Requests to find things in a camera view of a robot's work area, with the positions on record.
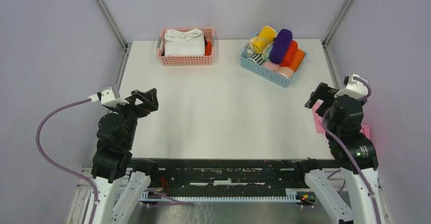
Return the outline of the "grey white rolled towel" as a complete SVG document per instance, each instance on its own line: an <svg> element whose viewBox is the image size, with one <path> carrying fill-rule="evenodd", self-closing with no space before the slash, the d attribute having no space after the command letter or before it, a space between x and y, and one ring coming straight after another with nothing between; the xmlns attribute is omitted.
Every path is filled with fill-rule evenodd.
<svg viewBox="0 0 431 224"><path fill-rule="evenodd" d="M254 53L254 50L253 50L253 49L247 49L247 50L245 51L245 57L246 57L246 58L251 58L254 54L255 54L255 53Z"/></svg>

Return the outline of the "yellow towel with grey pattern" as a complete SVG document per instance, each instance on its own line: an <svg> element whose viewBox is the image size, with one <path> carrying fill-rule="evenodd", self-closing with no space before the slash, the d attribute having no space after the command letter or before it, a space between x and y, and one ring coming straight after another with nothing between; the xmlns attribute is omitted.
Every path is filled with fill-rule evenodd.
<svg viewBox="0 0 431 224"><path fill-rule="evenodd" d="M274 41L277 33L275 29L273 29L271 26L264 26L256 36L257 39L254 42L254 52L255 53L262 53L265 48Z"/></svg>

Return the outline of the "green white striped rolled towel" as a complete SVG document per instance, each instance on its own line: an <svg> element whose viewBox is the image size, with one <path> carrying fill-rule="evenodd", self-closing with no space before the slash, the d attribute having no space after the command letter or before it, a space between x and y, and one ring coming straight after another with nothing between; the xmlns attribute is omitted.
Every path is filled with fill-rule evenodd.
<svg viewBox="0 0 431 224"><path fill-rule="evenodd" d="M268 55L266 53L263 54L253 54L250 57L248 57L248 60L256 63L257 65L261 66L265 61L267 61Z"/></svg>

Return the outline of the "pink rolled towel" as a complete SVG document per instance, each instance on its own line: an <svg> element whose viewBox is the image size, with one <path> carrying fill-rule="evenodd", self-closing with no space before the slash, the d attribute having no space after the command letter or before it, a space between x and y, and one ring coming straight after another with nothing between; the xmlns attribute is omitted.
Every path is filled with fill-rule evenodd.
<svg viewBox="0 0 431 224"><path fill-rule="evenodd" d="M269 69L270 71L276 72L279 69L280 65L272 63L270 61L265 61L262 64L262 67Z"/></svg>

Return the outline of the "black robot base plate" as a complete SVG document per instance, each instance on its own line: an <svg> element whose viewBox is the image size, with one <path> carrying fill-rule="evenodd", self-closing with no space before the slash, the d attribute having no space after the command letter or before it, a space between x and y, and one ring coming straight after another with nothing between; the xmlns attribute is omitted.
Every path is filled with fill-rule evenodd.
<svg viewBox="0 0 431 224"><path fill-rule="evenodd" d="M306 189L316 159L155 159L149 187L169 197L284 197Z"/></svg>

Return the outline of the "crumpled pink cloth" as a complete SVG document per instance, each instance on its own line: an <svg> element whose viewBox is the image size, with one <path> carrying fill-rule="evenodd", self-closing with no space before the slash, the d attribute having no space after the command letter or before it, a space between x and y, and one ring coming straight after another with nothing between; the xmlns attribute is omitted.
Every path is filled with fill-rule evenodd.
<svg viewBox="0 0 431 224"><path fill-rule="evenodd" d="M320 107L320 103L316 102L312 107L313 119L315 123L315 129L318 134L325 134L325 130L322 127L322 117L317 114L317 109ZM368 139L370 139L370 127L368 125L361 126L361 133L363 133Z"/></svg>

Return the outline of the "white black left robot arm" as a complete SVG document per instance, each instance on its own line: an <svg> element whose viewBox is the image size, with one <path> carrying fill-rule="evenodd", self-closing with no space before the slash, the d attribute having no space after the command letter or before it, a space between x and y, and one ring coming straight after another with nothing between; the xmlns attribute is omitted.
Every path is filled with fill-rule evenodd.
<svg viewBox="0 0 431 224"><path fill-rule="evenodd" d="M139 160L133 169L127 168L132 159L132 146L138 119L157 111L157 89L146 92L133 90L129 97L121 98L114 86L104 87L90 96L99 101L110 113L98 122L97 149L89 181L92 191L89 215L84 223L128 223L131 214L147 187L159 183L157 163ZM129 174L125 190L117 195L124 177Z"/></svg>

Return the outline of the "pink perforated plastic basket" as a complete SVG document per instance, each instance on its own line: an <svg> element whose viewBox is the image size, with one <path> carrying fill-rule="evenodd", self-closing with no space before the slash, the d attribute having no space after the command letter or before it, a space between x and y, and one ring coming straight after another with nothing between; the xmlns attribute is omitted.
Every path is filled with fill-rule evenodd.
<svg viewBox="0 0 431 224"><path fill-rule="evenodd" d="M168 29L176 29L179 31L189 31L194 28L168 28ZM212 57L214 54L214 29L210 27L205 28L197 28L204 32L205 42L211 41L212 43L212 51L210 56L165 56L164 51L164 34L167 29L164 29L160 33L160 37L157 44L157 52L159 60L165 66L194 66L194 65L211 65Z"/></svg>

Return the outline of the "folded white towel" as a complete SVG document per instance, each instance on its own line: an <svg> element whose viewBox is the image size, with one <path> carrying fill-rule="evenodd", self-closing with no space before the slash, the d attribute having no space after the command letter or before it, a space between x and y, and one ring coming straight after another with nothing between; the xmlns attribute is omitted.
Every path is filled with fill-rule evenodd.
<svg viewBox="0 0 431 224"><path fill-rule="evenodd" d="M165 56L203 56L205 36L200 29L189 31L167 29L164 34Z"/></svg>

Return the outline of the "orange towel in pink basket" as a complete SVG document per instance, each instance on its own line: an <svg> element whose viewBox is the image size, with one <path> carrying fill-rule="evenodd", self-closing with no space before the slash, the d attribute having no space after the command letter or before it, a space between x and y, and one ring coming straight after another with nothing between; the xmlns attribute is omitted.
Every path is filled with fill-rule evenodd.
<svg viewBox="0 0 431 224"><path fill-rule="evenodd" d="M212 51L212 43L211 41L205 42L205 56L210 56Z"/></svg>

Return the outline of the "purple cloth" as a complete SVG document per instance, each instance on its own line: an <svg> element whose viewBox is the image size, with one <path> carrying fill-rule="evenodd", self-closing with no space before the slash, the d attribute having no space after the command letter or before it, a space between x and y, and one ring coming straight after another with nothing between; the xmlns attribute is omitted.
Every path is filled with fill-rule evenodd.
<svg viewBox="0 0 431 224"><path fill-rule="evenodd" d="M283 61L292 40L292 32L288 29L281 29L273 42L269 60L272 63L280 64Z"/></svg>

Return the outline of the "red-orange rolled towel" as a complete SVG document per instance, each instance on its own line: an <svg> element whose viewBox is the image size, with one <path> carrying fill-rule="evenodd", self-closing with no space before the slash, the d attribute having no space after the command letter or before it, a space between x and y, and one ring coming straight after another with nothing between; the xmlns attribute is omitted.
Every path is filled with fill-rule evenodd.
<svg viewBox="0 0 431 224"><path fill-rule="evenodd" d="M293 59L297 50L298 50L298 44L295 40L292 40L282 62L280 63L280 66L289 67L293 62Z"/></svg>

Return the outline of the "orange and peach rolled towel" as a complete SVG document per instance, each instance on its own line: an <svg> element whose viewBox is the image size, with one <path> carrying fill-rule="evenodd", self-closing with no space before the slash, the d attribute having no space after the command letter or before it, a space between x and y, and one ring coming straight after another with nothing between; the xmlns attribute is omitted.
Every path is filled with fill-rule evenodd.
<svg viewBox="0 0 431 224"><path fill-rule="evenodd" d="M286 77L287 79L291 79L301 65L305 55L306 53L304 51L298 49L290 59L284 60L281 63L280 67L276 70L276 73Z"/></svg>

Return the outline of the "blue perforated plastic basket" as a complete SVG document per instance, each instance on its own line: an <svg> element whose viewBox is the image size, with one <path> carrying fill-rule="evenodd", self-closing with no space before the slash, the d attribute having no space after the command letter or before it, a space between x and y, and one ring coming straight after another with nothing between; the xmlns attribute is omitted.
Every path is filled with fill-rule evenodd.
<svg viewBox="0 0 431 224"><path fill-rule="evenodd" d="M269 81L271 81L271 82L273 82L273 83L275 83L281 87L284 87L284 88L288 87L288 85L294 80L294 78L297 75L298 70L302 66L303 61L306 60L308 57L308 53L304 51L306 53L306 55L305 55L305 58L303 59L301 65L299 66L298 70L296 71L296 73L294 74L294 76L291 79L287 79L286 77L284 77L280 74L277 74L276 72L270 71L269 69L262 67L262 65L259 66L256 63L248 60L245 57L245 51L247 49L250 49L248 44L243 48L241 54L239 55L240 66L242 68L244 68L244 69L246 69L246 70L248 70L248 71L250 71L256 75L259 75L259 76L261 76L261 77L263 77L263 78L265 78L265 79L267 79L267 80L269 80Z"/></svg>

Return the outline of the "teal rolled towel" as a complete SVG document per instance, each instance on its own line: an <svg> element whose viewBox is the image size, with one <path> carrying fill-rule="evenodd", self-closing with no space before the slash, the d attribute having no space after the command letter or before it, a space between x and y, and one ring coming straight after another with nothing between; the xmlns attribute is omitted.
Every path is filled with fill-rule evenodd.
<svg viewBox="0 0 431 224"><path fill-rule="evenodd" d="M273 45L270 45L270 46L268 46L268 47L265 49L265 51L262 53L262 58L263 58L265 61L270 61L269 56L270 56L270 53L271 53L271 51L272 51L272 48L273 48Z"/></svg>

